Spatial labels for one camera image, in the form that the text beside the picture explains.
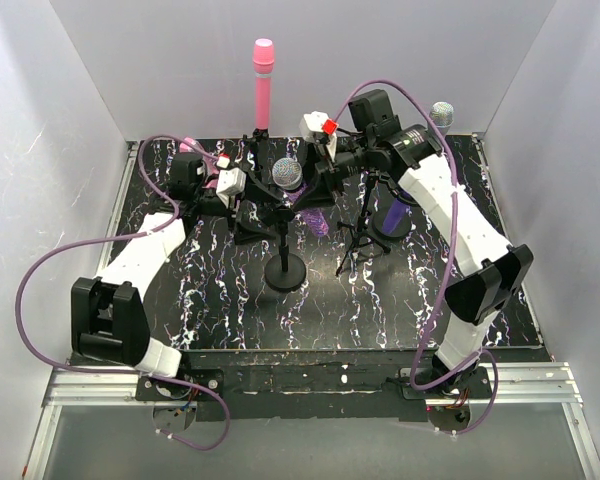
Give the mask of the black left-edge clip stand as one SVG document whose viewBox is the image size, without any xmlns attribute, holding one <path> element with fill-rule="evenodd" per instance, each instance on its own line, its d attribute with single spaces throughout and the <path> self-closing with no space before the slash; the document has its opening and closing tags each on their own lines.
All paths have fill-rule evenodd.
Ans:
<svg viewBox="0 0 600 480">
<path fill-rule="evenodd" d="M 306 280 L 306 265 L 296 254 L 292 254 L 288 244 L 289 223 L 295 213 L 286 205 L 276 206 L 264 223 L 273 225 L 279 236 L 278 253 L 264 267 L 264 280 L 269 288 L 278 293 L 298 290 Z"/>
</svg>

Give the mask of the purple matte microphone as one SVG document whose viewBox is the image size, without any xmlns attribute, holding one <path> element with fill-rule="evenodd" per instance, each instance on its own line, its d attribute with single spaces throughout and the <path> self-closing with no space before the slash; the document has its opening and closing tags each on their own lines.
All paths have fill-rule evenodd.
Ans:
<svg viewBox="0 0 600 480">
<path fill-rule="evenodd" d="M 395 236 L 394 231 L 404 223 L 409 211 L 410 207 L 407 204 L 394 200 L 383 220 L 381 232 L 387 236 Z"/>
</svg>

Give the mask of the black round-base clip stand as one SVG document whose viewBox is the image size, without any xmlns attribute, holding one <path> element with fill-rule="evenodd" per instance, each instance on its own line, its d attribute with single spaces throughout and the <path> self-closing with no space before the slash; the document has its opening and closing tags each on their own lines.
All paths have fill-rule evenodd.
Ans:
<svg viewBox="0 0 600 480">
<path fill-rule="evenodd" d="M 411 221 L 407 213 L 393 214 L 389 208 L 375 212 L 371 217 L 371 227 L 376 235 L 389 241 L 401 241 L 411 232 Z"/>
</svg>

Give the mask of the purple glitter microphone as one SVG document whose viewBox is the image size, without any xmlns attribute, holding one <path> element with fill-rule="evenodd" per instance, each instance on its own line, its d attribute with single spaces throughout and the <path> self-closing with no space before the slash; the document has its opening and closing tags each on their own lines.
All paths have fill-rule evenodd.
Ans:
<svg viewBox="0 0 600 480">
<path fill-rule="evenodd" d="M 280 158 L 273 164 L 271 174 L 275 185 L 286 192 L 292 203 L 295 203 L 306 189 L 302 166 L 296 159 Z M 316 237 L 324 237 L 329 233 L 329 225 L 320 209 L 301 210 L 300 216 Z"/>
</svg>

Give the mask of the pink microphone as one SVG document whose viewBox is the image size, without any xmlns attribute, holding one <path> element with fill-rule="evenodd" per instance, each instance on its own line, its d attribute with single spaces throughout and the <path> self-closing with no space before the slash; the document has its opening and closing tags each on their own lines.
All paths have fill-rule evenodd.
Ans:
<svg viewBox="0 0 600 480">
<path fill-rule="evenodd" d="M 269 129 L 272 73 L 275 47 L 272 40 L 259 38 L 254 42 L 252 63 L 255 72 L 255 128 Z"/>
</svg>

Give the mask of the silver grey microphone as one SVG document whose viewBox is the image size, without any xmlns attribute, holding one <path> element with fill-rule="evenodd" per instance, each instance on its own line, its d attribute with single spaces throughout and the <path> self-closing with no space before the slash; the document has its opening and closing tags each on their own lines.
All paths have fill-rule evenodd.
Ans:
<svg viewBox="0 0 600 480">
<path fill-rule="evenodd" d="M 445 101 L 435 102 L 430 108 L 429 118 L 445 137 L 454 122 L 454 107 Z"/>
</svg>

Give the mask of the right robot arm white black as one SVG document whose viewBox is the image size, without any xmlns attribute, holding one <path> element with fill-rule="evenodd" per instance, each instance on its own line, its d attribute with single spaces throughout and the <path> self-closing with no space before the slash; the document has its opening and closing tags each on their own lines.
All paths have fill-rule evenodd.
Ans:
<svg viewBox="0 0 600 480">
<path fill-rule="evenodd" d="M 410 195 L 448 245 L 448 260 L 434 307 L 450 316 L 443 340 L 428 369 L 414 363 L 411 389 L 421 392 L 455 387 L 483 355 L 483 344 L 500 311 L 520 290 L 534 260 L 525 244 L 513 245 L 480 212 L 457 178 L 452 151 L 423 107 L 424 125 L 400 126 L 385 91 L 387 81 L 360 85 L 345 109 L 359 133 L 346 150 L 337 147 L 337 120 L 325 112 L 302 116 L 299 129 L 309 143 L 314 171 L 294 208 L 334 204 L 343 180 L 376 170 Z"/>
</svg>

